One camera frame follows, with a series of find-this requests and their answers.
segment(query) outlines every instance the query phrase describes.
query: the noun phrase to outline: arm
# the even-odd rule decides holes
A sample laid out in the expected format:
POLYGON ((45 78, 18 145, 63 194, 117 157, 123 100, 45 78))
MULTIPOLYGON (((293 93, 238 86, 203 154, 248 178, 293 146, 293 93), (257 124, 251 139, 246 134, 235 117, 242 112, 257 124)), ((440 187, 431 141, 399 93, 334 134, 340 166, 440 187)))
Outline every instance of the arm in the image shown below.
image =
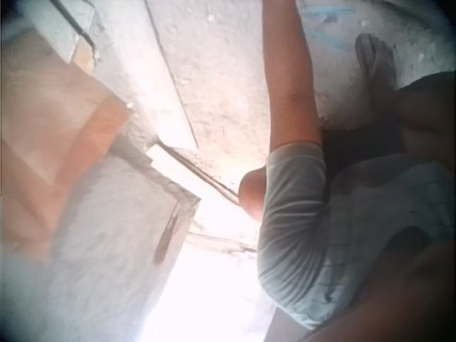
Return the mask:
POLYGON ((265 292, 305 326, 325 309, 321 224, 325 165, 309 50, 294 0, 263 0, 264 64, 271 146, 259 233, 258 272, 265 292))
POLYGON ((300 141, 320 145, 312 62, 294 0, 263 0, 263 44, 270 150, 300 141))

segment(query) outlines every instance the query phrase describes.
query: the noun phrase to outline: flip-flop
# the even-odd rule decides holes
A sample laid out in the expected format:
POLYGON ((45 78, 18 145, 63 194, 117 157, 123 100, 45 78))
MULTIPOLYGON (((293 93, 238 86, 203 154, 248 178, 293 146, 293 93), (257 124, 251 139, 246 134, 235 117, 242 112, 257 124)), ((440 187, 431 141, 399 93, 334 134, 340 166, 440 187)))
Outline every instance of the flip-flop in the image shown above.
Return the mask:
POLYGON ((371 88, 375 75, 378 72, 380 62, 382 62, 384 66, 391 68, 390 71, 392 71, 394 75, 394 80, 391 81, 395 86, 396 69, 394 53, 386 42, 380 40, 373 34, 362 33, 356 37, 355 50, 361 71, 369 88, 371 88))

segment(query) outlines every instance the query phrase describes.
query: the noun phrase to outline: stain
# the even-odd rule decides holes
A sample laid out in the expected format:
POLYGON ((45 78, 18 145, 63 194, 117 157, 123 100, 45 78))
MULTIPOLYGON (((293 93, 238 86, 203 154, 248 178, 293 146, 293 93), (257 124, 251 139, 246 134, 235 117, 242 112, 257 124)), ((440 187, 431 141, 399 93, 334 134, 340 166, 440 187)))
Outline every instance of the stain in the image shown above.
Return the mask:
POLYGON ((323 24, 332 24, 332 23, 337 23, 338 22, 338 17, 335 15, 328 15, 325 20, 323 20, 323 24))

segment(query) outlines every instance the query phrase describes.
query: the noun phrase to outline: plaid shirt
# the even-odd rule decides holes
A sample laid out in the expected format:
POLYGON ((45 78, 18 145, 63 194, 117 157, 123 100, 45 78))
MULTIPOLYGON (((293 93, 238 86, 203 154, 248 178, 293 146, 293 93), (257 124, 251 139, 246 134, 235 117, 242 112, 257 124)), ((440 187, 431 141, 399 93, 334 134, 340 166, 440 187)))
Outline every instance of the plaid shirt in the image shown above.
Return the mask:
POLYGON ((454 177, 437 163, 390 155, 345 169, 322 200, 321 148, 296 143, 266 163, 258 268, 264 290, 313 329, 349 305, 383 247, 406 227, 455 238, 454 177))

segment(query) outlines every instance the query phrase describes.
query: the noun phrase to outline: person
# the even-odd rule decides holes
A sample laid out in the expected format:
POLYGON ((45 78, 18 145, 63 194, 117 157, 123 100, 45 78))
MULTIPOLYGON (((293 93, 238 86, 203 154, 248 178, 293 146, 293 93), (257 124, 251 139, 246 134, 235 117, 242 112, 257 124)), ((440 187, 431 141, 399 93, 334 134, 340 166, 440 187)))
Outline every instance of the person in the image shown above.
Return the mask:
POLYGON ((242 179, 239 203, 262 221, 265 292, 314 331, 310 341, 429 341, 447 333, 455 300, 455 73, 395 90, 392 50, 362 34, 356 53, 376 119, 321 131, 294 0, 263 0, 263 39, 270 153, 242 179))

